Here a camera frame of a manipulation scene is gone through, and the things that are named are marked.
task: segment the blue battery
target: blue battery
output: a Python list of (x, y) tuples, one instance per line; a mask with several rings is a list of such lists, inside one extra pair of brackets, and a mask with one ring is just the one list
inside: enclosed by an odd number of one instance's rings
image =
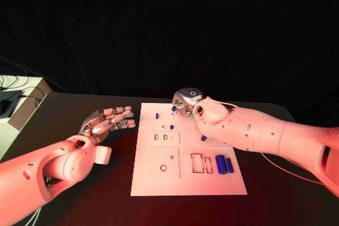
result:
[(233, 173), (233, 167), (232, 167), (232, 163), (230, 163), (230, 158), (226, 158), (226, 162), (227, 162), (227, 170), (229, 170), (229, 173)]
[(216, 166), (217, 166), (217, 173), (220, 175), (226, 174), (227, 173), (227, 166), (226, 166), (223, 155), (214, 156), (214, 161), (216, 161)]

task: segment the black curtain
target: black curtain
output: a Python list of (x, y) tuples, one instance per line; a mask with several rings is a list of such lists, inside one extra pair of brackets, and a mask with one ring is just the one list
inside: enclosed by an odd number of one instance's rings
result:
[(0, 66), (57, 92), (171, 98), (197, 87), (334, 126), (337, 19), (339, 0), (1, 0)]

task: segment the white box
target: white box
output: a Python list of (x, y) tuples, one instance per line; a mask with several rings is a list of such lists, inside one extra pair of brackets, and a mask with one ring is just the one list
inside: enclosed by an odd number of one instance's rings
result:
[[(2, 78), (4, 78), (2, 87), (5, 87), (15, 80), (15, 77), (2, 75)], [(11, 85), (11, 87), (24, 84), (25, 80), (27, 80), (25, 76), (18, 76), (18, 81)], [(44, 95), (51, 92), (45, 84), (45, 81), (43, 80), (41, 77), (28, 77), (28, 81), (24, 86), (14, 89), (7, 89), (5, 91), (22, 90), (27, 87), (37, 87), (44, 93)], [(22, 90), (22, 95), (28, 95), (37, 99), (41, 99), (41, 93), (34, 88), (27, 88), (25, 90)], [(19, 130), (25, 122), (30, 119), (34, 110), (35, 110), (34, 99), (30, 97), (19, 98), (9, 118), (0, 119), (0, 159), (15, 139), (17, 134), (19, 133)]]

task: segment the robotic hand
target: robotic hand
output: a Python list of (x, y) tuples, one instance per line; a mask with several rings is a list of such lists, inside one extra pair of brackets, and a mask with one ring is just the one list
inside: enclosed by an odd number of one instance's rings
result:
[[(93, 163), (107, 164), (110, 148), (96, 146), (107, 130), (132, 128), (131, 107), (95, 111), (77, 135), (0, 164), (0, 225), (32, 213), (87, 175)], [(50, 177), (44, 183), (43, 176)]]
[(339, 127), (322, 128), (282, 121), (268, 114), (204, 97), (198, 89), (180, 89), (175, 113), (193, 114), (204, 137), (243, 151), (263, 152), (299, 164), (339, 197)]

